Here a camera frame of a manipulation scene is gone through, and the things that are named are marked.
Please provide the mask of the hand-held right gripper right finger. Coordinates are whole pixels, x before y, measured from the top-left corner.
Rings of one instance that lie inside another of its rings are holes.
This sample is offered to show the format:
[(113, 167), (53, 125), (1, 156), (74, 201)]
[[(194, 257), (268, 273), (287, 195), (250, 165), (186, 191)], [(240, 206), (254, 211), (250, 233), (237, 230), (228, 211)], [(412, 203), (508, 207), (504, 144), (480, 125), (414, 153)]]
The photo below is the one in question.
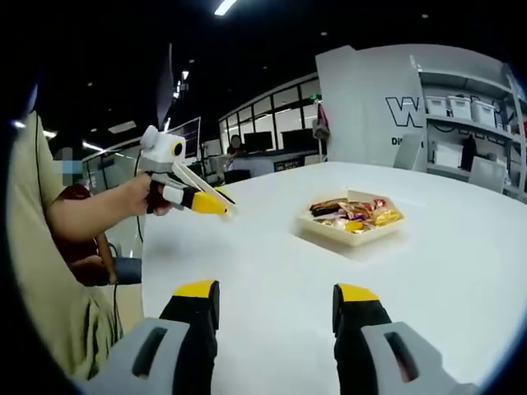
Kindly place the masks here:
[(334, 358), (341, 394), (446, 394), (441, 353), (394, 322), (367, 288), (333, 288)]

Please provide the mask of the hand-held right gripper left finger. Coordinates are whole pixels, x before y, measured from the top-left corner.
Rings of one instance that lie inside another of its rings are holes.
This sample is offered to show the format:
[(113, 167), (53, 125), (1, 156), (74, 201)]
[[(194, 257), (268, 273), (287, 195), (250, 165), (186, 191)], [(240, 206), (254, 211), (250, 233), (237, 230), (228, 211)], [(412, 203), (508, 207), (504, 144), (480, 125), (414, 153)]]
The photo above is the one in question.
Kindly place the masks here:
[(110, 354), (111, 394), (209, 394), (220, 285), (202, 280), (176, 288), (158, 318), (146, 318)]

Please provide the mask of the person's left hand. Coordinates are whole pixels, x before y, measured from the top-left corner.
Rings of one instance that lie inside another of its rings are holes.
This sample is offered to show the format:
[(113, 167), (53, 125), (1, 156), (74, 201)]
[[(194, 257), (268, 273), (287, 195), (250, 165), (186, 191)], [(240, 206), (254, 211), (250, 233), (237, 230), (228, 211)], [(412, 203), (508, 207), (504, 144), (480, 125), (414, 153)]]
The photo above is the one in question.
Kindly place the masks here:
[(141, 216), (153, 212), (164, 216), (171, 204), (163, 196), (164, 185), (153, 181), (149, 174), (142, 173), (124, 184), (124, 203), (128, 216)]

